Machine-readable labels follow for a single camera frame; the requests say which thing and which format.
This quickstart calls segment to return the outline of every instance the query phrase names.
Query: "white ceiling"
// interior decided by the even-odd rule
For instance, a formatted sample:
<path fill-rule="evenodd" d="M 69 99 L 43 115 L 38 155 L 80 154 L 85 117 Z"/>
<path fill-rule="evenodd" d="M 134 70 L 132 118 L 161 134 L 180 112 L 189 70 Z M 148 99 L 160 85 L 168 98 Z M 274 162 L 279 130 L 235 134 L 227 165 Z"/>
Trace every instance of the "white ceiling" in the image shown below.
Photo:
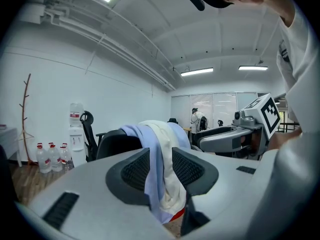
<path fill-rule="evenodd" d="M 204 11 L 198 11 L 189 0 L 112 0 L 108 5 L 138 27 L 165 59 L 137 29 L 102 5 L 91 0 L 63 1 L 72 8 L 70 17 L 106 33 L 129 49 L 139 50 L 139 56 L 156 65 L 155 70 L 175 87 L 199 81 L 207 84 L 212 78 L 272 81 L 280 76 L 276 65 L 279 27 L 274 32 L 279 17 L 264 6 L 231 5 L 216 9 L 206 4 Z M 238 71 L 240 65 L 254 65 L 260 58 L 269 70 Z M 187 77 L 184 83 L 179 74 L 172 72 L 172 66 L 179 73 L 189 68 L 214 67 L 214 73 Z"/>

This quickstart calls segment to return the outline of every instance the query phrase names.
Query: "coat rack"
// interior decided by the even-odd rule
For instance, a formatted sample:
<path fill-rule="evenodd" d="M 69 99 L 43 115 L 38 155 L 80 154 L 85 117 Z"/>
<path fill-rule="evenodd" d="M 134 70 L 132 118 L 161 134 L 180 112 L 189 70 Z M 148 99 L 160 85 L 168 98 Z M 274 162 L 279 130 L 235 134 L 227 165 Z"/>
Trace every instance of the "coat rack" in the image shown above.
<path fill-rule="evenodd" d="M 26 152 L 26 156 L 28 158 L 28 166 L 31 165 L 31 164 L 37 164 L 35 162 L 33 162 L 31 159 L 30 159 L 30 156 L 29 156 L 29 152 L 28 152 L 28 148 L 27 148 L 27 142 L 26 140 L 27 139 L 31 139 L 31 138 L 34 138 L 33 135 L 29 134 L 26 132 L 25 130 L 25 120 L 28 118 L 28 117 L 25 117 L 25 103 L 26 103 L 26 98 L 29 97 L 29 95 L 27 95 L 27 90 L 28 90 L 28 85 L 29 85 L 29 80 L 30 80 L 30 77 L 31 77 L 31 74 L 29 74 L 28 76 L 28 80 L 25 82 L 25 89 L 24 89 L 24 95 L 23 95 L 23 103 L 22 105 L 20 105 L 20 107 L 22 108 L 22 131 L 18 137 L 18 141 L 22 141 L 24 142 L 24 148 L 25 148 L 25 152 Z"/>

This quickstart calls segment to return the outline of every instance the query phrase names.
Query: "person in background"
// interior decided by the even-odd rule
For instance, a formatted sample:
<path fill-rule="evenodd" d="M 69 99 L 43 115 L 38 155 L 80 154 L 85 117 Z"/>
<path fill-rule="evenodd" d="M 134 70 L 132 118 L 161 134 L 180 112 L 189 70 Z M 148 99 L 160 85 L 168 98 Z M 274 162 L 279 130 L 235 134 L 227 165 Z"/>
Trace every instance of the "person in background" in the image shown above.
<path fill-rule="evenodd" d="M 205 117 L 205 114 L 202 112 L 199 112 L 197 108 L 192 109 L 192 116 L 190 120 L 191 124 L 191 135 L 192 135 L 192 145 L 196 146 L 197 143 L 195 143 L 195 135 L 198 133 L 199 127 L 200 127 L 200 120 L 202 117 Z"/>
<path fill-rule="evenodd" d="M 264 5 L 280 16 L 280 41 L 276 62 L 282 74 L 288 103 L 288 116 L 301 128 L 289 133 L 276 132 L 268 150 L 279 149 L 302 132 L 319 130 L 320 45 L 317 36 L 293 0 L 211 0 L 216 8 L 240 4 Z M 312 107 L 305 100 L 313 97 Z"/>

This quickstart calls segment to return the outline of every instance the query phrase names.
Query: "white long-sleeve shirt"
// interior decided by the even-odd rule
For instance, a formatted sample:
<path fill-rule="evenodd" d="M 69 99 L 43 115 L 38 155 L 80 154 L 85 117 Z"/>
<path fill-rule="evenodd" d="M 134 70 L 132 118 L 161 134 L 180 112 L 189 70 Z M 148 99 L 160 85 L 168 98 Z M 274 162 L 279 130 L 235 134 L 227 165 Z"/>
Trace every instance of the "white long-sleeve shirt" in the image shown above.
<path fill-rule="evenodd" d="M 308 20 L 295 4 L 293 23 L 280 27 L 290 64 L 280 53 L 277 65 L 283 76 L 289 118 L 299 122 L 302 132 L 320 130 L 320 43 Z"/>
<path fill-rule="evenodd" d="M 205 114 L 202 112 L 195 112 L 191 116 L 191 133 L 196 134 L 200 131 L 200 120 L 202 117 L 205 117 Z"/>

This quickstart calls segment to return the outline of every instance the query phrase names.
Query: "red fabric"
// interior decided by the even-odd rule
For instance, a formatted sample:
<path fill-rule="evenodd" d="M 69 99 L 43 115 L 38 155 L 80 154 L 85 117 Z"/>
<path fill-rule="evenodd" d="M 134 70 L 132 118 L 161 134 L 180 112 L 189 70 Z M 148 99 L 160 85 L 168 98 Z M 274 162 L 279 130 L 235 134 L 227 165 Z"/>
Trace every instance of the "red fabric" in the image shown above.
<path fill-rule="evenodd" d="M 170 220 L 170 222 L 178 219 L 178 218 L 181 217 L 184 213 L 185 213 L 185 208 L 183 208 L 181 211 L 177 212 L 177 214 L 172 217 L 172 219 Z"/>

